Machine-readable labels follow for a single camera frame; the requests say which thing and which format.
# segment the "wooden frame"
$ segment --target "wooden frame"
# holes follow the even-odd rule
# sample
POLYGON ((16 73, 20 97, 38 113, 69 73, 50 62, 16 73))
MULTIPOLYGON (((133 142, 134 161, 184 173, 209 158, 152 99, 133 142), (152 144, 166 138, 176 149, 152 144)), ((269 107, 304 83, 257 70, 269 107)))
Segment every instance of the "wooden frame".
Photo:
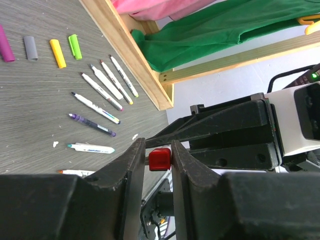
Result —
POLYGON ((79 1, 158 110, 174 106, 175 83, 320 46, 320 32, 315 32, 177 71, 158 73, 151 69, 130 34, 132 29, 145 34, 156 33, 159 31, 156 22, 136 21, 128 15, 119 15, 111 0, 79 1))

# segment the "pink cloth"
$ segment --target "pink cloth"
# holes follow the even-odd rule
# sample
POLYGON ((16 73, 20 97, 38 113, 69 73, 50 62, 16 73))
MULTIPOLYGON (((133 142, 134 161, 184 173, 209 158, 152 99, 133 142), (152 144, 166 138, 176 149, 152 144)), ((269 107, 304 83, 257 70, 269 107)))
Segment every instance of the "pink cloth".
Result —
POLYGON ((176 21, 215 1, 216 0, 167 0, 145 10, 132 13, 130 16, 139 21, 156 21, 166 17, 170 17, 176 21))
POLYGON ((145 11, 169 1, 171 0, 111 0, 118 14, 133 14, 145 11))
POLYGON ((193 14, 194 12, 204 8, 205 6, 212 4, 217 0, 194 0, 193 4, 186 6, 184 9, 181 9, 180 11, 177 11, 170 15, 170 18, 174 21, 177 21, 179 19, 184 18, 185 16, 188 16, 190 14, 193 14))

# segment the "yellow marker cap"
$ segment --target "yellow marker cap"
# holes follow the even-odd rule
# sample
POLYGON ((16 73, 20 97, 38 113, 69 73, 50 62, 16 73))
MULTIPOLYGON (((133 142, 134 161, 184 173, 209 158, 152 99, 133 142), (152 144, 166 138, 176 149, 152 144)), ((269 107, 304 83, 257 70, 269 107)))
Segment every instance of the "yellow marker cap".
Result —
POLYGON ((55 56, 56 63, 60 69, 63 69, 67 66, 64 55, 62 53, 60 43, 57 39, 51 39, 50 45, 55 56))

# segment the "small white debris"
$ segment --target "small white debris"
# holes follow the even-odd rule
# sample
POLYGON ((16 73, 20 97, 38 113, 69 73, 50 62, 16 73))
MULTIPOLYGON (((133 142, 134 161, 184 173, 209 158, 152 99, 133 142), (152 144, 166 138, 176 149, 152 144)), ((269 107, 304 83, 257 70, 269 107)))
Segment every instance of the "small white debris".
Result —
POLYGON ((132 140, 135 140, 138 137, 138 133, 132 137, 132 140))

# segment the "purple marker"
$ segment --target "purple marker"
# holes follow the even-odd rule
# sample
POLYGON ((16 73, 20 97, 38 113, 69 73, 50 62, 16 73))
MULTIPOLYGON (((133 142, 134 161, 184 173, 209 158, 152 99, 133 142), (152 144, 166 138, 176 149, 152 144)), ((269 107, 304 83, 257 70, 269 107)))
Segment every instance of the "purple marker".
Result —
POLYGON ((3 60, 8 62, 13 62, 15 60, 14 53, 11 50, 10 44, 5 34, 5 30, 0 24, 0 54, 3 60))
POLYGON ((77 122, 83 123, 83 124, 93 128, 93 129, 97 129, 100 132, 103 132, 105 134, 111 135, 112 137, 116 136, 116 133, 114 131, 111 131, 111 130, 103 127, 103 126, 100 126, 99 124, 96 124, 95 122, 90 121, 90 120, 84 118, 83 116, 80 116, 80 115, 77 115, 77 114, 73 114, 73 113, 69 113, 69 117, 72 118, 73 120, 77 121, 77 122))

